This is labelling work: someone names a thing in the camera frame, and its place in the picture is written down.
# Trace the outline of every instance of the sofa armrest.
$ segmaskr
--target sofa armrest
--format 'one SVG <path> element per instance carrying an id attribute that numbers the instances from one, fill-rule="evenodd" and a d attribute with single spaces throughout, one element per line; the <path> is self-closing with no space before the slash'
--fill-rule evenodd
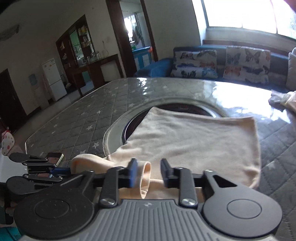
<path id="1" fill-rule="evenodd" d="M 173 59 L 164 58 L 139 69 L 134 77 L 168 77 L 172 71 Z"/>

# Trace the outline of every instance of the gray quilted tablecloth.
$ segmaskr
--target gray quilted tablecloth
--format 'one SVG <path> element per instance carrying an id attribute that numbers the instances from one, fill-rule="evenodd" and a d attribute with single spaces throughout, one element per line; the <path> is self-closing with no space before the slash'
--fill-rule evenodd
<path id="1" fill-rule="evenodd" d="M 283 209 L 277 238 L 295 240 L 296 119 L 287 111 L 270 107 L 270 93 L 243 85 L 192 79 L 115 80 L 80 99 L 38 130 L 27 140 L 27 152 L 43 157 L 48 152 L 62 152 L 65 157 L 61 166 L 67 166 L 69 160 L 81 153 L 104 157 L 102 141 L 110 125 L 134 106 L 163 96 L 205 101 L 228 116 L 253 116 L 262 153 L 258 189 L 274 198 Z"/>

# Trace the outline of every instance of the ribbed gray surface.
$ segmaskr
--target ribbed gray surface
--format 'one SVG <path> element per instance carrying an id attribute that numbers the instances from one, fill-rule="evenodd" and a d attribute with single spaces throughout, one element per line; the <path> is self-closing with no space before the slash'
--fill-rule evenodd
<path id="1" fill-rule="evenodd" d="M 23 237 L 20 241 L 34 241 Z M 122 205 L 101 210 L 82 232 L 64 241 L 226 241 L 210 229 L 199 214 L 173 200 L 123 200 Z M 271 236 L 256 239 L 274 240 Z"/>

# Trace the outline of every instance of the refrigerator door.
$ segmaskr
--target refrigerator door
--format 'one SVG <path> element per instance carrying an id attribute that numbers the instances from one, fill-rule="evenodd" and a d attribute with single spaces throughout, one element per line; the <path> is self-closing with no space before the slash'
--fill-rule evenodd
<path id="1" fill-rule="evenodd" d="M 52 85 L 61 79 L 54 59 L 49 60 L 45 64 L 42 64 L 42 68 L 49 85 Z"/>
<path id="2" fill-rule="evenodd" d="M 52 93 L 52 99 L 54 101 L 59 100 L 67 94 L 65 86 L 61 80 L 55 82 L 53 85 L 50 85 L 50 88 Z"/>

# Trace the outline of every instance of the teal plastic stool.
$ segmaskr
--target teal plastic stool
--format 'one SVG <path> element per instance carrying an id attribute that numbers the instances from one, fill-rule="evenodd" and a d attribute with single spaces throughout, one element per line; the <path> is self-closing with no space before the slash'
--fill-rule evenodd
<path id="1" fill-rule="evenodd" d="M 0 228 L 0 241 L 17 241 L 21 237 L 16 227 Z"/>

